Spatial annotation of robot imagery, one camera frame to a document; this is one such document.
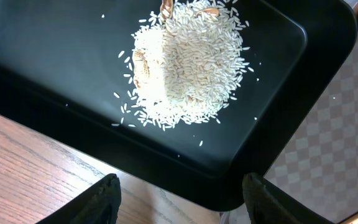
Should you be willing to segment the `spilled white rice pile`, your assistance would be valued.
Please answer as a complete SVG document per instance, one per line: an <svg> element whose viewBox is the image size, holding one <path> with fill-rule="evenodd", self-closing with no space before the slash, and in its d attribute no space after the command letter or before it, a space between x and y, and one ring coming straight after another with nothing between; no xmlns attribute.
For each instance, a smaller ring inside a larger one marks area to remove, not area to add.
<svg viewBox="0 0 358 224"><path fill-rule="evenodd" d="M235 2L163 1L139 24L134 48L119 53L134 86L121 113L164 130L217 119L251 71L241 55L249 22L240 20Z"/></svg>

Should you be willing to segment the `dark brown serving tray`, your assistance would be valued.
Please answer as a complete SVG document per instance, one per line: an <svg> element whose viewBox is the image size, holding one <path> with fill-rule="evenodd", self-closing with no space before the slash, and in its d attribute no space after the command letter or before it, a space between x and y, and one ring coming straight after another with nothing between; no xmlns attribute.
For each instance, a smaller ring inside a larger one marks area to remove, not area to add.
<svg viewBox="0 0 358 224"><path fill-rule="evenodd" d="M358 37L266 179L331 222L358 212Z"/></svg>

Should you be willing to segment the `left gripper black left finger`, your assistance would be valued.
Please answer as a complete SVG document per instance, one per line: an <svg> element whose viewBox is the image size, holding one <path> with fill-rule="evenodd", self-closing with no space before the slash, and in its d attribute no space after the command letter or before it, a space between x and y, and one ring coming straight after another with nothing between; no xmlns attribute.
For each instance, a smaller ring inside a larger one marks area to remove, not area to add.
<svg viewBox="0 0 358 224"><path fill-rule="evenodd" d="M121 200L120 180L108 174L37 224L116 224Z"/></svg>

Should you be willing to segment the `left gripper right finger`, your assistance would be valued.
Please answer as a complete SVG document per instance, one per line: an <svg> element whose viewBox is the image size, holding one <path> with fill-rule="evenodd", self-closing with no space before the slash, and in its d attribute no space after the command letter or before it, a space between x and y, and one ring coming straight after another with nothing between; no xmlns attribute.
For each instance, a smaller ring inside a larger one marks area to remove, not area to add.
<svg viewBox="0 0 358 224"><path fill-rule="evenodd" d="M333 224L256 173L244 176L242 194L251 224Z"/></svg>

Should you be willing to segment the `black plastic bin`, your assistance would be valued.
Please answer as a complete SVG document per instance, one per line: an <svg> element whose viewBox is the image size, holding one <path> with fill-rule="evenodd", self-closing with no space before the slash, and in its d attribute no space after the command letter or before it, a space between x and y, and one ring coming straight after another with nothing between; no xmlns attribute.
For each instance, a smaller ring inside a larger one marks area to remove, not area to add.
<svg viewBox="0 0 358 224"><path fill-rule="evenodd" d="M343 1L229 1L243 40L217 115L143 117L134 33L160 1L0 1L0 114L214 211L243 203L351 52Z"/></svg>

